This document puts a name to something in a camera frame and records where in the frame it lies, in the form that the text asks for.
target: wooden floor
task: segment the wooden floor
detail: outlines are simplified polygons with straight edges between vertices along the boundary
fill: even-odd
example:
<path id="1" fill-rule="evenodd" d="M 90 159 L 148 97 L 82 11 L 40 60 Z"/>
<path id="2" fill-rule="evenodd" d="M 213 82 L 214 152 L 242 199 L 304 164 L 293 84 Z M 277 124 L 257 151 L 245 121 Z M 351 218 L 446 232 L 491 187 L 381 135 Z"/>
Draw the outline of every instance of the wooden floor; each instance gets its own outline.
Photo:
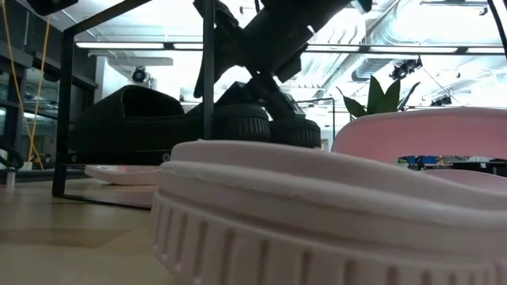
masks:
<path id="1" fill-rule="evenodd" d="M 72 194 L 151 200 L 153 188 L 71 180 Z M 176 284 L 151 255 L 148 211 L 51 197 L 51 182 L 0 189 L 1 285 Z"/>

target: green plant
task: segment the green plant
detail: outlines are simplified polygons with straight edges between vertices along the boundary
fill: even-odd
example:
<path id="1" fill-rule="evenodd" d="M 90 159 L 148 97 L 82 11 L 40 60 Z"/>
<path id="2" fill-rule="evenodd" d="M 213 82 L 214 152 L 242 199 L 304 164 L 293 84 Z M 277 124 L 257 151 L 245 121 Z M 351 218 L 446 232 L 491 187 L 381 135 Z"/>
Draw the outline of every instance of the green plant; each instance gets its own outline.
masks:
<path id="1" fill-rule="evenodd" d="M 370 89 L 368 91 L 368 105 L 366 110 L 359 102 L 349 97 L 343 96 L 345 107 L 349 111 L 350 115 L 359 118 L 366 115 L 380 114 L 385 112 L 397 112 L 403 110 L 406 103 L 410 99 L 410 95 L 415 91 L 420 82 L 414 84 L 408 94 L 403 98 L 399 99 L 401 82 L 396 80 L 387 88 L 384 93 L 379 81 L 373 77 L 370 80 Z"/>

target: ceiling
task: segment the ceiling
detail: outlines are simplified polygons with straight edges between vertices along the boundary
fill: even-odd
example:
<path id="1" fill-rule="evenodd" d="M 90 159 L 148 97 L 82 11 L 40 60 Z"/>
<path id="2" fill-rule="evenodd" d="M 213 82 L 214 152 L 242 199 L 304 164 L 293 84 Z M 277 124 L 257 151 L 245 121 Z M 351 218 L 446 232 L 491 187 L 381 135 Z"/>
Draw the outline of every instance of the ceiling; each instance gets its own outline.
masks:
<path id="1" fill-rule="evenodd" d="M 65 29 L 120 0 L 80 0 L 79 4 L 52 15 L 52 24 Z M 254 0 L 223 0 L 242 26 L 255 16 Z M 375 1 L 372 12 L 361 15 L 354 9 L 344 9 L 311 40 L 318 44 L 428 44 L 428 45 L 498 45 L 500 40 L 491 12 L 485 12 L 486 2 L 444 2 L 443 5 L 423 5 L 421 0 L 401 0 L 385 17 L 381 17 L 393 0 Z M 505 9 L 499 9 L 503 17 Z M 368 28 L 381 17 L 376 28 Z M 78 35 L 78 40 L 100 41 L 202 41 L 202 19 L 190 0 L 152 0 L 144 6 Z M 159 80 L 179 84 L 183 95 L 192 97 L 199 72 L 201 53 L 198 51 L 126 51 L 110 54 L 110 63 L 120 72 L 129 73 L 133 66 L 115 64 L 115 58 L 171 58 L 173 66 L 148 67 Z M 358 68 L 369 78 L 374 74 L 386 89 L 392 80 L 394 63 L 403 57 L 372 57 L 370 55 L 303 54 L 303 70 L 283 84 L 296 100 L 321 96 L 337 98 L 337 90 L 365 104 L 368 81 L 351 77 Z M 507 100 L 494 95 L 505 89 L 507 65 L 502 56 L 422 56 L 424 68 L 402 80 L 405 93 L 415 82 L 422 82 L 411 97 L 409 105 L 426 106 L 434 98 L 452 95 L 455 105 L 507 106 Z M 248 73 L 240 67 L 229 70 L 215 85 L 218 95 L 234 81 L 247 81 Z"/>

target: yellow cable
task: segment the yellow cable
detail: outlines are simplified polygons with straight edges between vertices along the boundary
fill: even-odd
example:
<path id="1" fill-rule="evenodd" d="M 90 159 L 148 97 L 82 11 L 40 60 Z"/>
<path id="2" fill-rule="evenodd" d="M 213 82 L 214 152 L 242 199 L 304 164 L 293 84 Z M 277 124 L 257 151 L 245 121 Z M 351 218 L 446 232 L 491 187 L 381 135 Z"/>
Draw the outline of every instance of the yellow cable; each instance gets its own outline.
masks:
<path id="1" fill-rule="evenodd" d="M 23 100 L 21 98 L 21 91 L 19 89 L 19 85 L 17 84 L 16 67 L 14 65 L 13 49 L 12 49 L 12 46 L 10 44 L 9 22 L 7 21 L 6 0 L 2 0 L 2 11 L 3 11 L 3 21 L 4 21 L 4 25 L 6 27 L 7 47 L 9 48 L 10 67 L 13 70 L 14 86 L 16 87 L 17 99 L 19 100 L 19 109 L 20 109 L 21 113 L 24 116 L 25 115 L 25 108 L 23 106 Z M 25 126 L 26 126 L 26 132 L 29 135 L 30 141 L 33 141 L 33 134 L 30 133 L 29 122 L 27 120 L 25 120 Z M 33 152 L 35 153 L 35 155 L 37 156 L 37 158 L 39 158 L 40 168 L 44 169 L 44 167 L 42 165 L 42 160 L 40 159 L 40 156 L 39 156 L 39 153 L 37 152 L 37 149 L 35 148 L 35 146 L 30 146 L 30 149 L 32 149 L 32 148 L 33 148 Z"/>
<path id="2" fill-rule="evenodd" d="M 48 49 L 48 39 L 49 39 L 49 28 L 51 18 L 48 17 L 46 24 L 46 36 L 44 37 L 44 48 L 42 51 L 42 63 L 40 64 L 40 78 L 39 78 L 39 89 L 37 91 L 37 98 L 35 103 L 35 116 L 33 118 L 33 127 L 32 127 L 32 138 L 30 138 L 30 149 L 29 149 L 29 162 L 32 160 L 32 149 L 35 150 L 34 141 L 35 141 L 35 130 L 37 126 L 37 113 L 39 112 L 39 97 L 42 91 L 42 81 L 44 80 L 44 64 L 46 63 L 46 50 Z"/>

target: plant leaf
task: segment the plant leaf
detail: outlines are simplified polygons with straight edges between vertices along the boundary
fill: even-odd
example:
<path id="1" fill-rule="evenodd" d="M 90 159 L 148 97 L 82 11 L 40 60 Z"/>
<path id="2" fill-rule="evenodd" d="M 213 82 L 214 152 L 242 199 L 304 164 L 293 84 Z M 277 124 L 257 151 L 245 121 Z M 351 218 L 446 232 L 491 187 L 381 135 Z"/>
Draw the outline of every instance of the plant leaf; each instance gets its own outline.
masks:
<path id="1" fill-rule="evenodd" d="M 375 114 L 385 113 L 385 112 L 396 112 L 398 109 L 399 102 L 399 91 L 401 89 L 401 82 L 396 80 L 389 88 L 386 90 L 386 95 L 384 95 L 383 100 L 379 102 L 375 110 Z"/>
<path id="2" fill-rule="evenodd" d="M 368 115 L 375 114 L 379 102 L 383 100 L 383 90 L 379 81 L 373 75 L 370 77 L 370 89 L 368 91 L 368 105 L 366 113 Z"/>
<path id="3" fill-rule="evenodd" d="M 363 109 L 363 106 L 361 106 L 361 104 L 359 104 L 359 102 L 355 101 L 354 99 L 343 96 L 343 101 L 345 102 L 345 107 L 347 108 L 347 111 L 349 111 L 350 115 L 355 116 L 356 118 L 367 115 L 366 111 Z"/>
<path id="4" fill-rule="evenodd" d="M 405 98 L 403 98 L 402 100 L 400 100 L 400 102 L 398 102 L 398 109 L 397 109 L 397 111 L 401 111 L 403 108 L 405 108 L 406 103 L 408 103 L 408 101 L 410 99 L 410 95 L 412 95 L 412 93 L 419 86 L 419 84 L 421 84 L 421 83 L 418 82 L 418 83 L 414 84 L 414 86 L 412 86 L 412 88 L 410 88 L 410 91 L 405 96 Z"/>

